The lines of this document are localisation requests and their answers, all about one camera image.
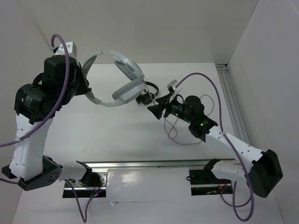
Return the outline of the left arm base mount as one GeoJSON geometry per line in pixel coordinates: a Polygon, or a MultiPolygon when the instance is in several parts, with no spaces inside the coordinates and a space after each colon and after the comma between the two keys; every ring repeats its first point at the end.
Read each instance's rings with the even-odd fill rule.
{"type": "Polygon", "coordinates": [[[90,198],[91,196],[104,198],[107,195],[107,170],[92,172],[91,178],[87,183],[75,179],[70,179],[69,181],[78,198],[90,198]]]}

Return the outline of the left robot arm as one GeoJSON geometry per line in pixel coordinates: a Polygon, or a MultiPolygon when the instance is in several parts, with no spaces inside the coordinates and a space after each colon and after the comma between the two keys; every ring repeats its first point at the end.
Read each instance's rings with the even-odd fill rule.
{"type": "Polygon", "coordinates": [[[43,73],[17,91],[15,151],[11,163],[2,168],[9,182],[17,178],[18,186],[24,191],[64,179],[76,180],[81,186],[92,182],[92,169],[85,163],[59,164],[43,154],[55,113],[74,96],[88,91],[90,88],[81,66],[76,59],[64,55],[46,58],[43,73]]]}

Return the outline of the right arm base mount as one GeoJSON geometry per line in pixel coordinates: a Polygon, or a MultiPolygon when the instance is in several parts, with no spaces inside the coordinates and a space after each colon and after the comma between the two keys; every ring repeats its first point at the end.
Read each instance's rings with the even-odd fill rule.
{"type": "Polygon", "coordinates": [[[192,196],[219,195],[222,191],[223,194],[233,193],[230,180],[207,177],[203,169],[189,170],[186,180],[190,182],[192,196]]]}

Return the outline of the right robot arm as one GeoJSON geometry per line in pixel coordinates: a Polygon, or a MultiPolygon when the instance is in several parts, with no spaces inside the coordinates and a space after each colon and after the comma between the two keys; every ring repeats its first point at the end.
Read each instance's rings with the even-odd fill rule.
{"type": "Polygon", "coordinates": [[[191,134],[202,142],[219,148],[239,164],[228,164],[212,159],[205,166],[204,178],[209,183],[218,179],[245,182],[259,197],[266,198],[283,177],[277,154],[268,149],[255,148],[221,127],[204,113],[204,105],[197,96],[188,96],[183,103],[171,94],[157,99],[157,105],[148,110],[157,119],[173,115],[188,123],[191,134]]]}

